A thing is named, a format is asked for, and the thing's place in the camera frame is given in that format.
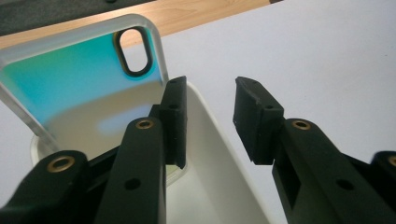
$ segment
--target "camera cutout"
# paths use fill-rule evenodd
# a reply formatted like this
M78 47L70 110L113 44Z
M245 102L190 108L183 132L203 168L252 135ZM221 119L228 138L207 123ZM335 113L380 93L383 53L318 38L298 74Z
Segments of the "camera cutout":
M145 75L152 66L149 37L142 27L132 27L114 34L114 46L122 69L131 77Z

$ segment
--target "brass insert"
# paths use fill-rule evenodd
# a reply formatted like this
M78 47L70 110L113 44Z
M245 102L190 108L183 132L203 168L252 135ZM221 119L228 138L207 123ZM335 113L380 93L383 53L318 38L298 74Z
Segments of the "brass insert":
M138 129L149 129L154 126L154 122L149 119L142 119L136 123L136 128Z
M390 164L392 164L393 166L396 166L396 156L390 156L388 158L388 161Z
M292 123L294 128L300 129L300 130L310 130L311 129L311 125L306 122L306 121L302 121L302 120L295 120Z
M71 156L60 156L49 163L47 170L50 173L59 173L70 168L75 161Z

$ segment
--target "iridescent phone case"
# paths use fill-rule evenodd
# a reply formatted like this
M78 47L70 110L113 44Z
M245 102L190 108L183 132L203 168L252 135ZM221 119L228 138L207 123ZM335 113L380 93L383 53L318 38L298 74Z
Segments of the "iridescent phone case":
M124 31L143 37L147 64L128 67ZM50 151L89 159L120 144L127 124L161 101L168 80L160 37L139 15L102 21L0 50L0 99Z

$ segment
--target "wooden table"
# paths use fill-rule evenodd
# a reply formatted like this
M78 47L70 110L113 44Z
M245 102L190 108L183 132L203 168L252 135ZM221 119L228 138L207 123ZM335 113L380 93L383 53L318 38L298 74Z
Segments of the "wooden table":
M0 36L0 49L130 13L147 17L157 26L161 36L165 36L269 4L269 0L157 0L14 35Z

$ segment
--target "black plastic bracket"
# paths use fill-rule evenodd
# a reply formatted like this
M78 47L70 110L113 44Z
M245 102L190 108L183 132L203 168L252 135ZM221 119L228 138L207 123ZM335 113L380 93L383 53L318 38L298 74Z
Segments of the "black plastic bracket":
M166 223L165 164L186 164L186 78L170 80L149 117L119 147L87 161L78 151L43 159L0 210L0 223Z
M283 120L275 98L245 77L236 79L233 122L252 161L275 159L289 223L395 223L396 152L379 152L372 164L348 157L314 123Z

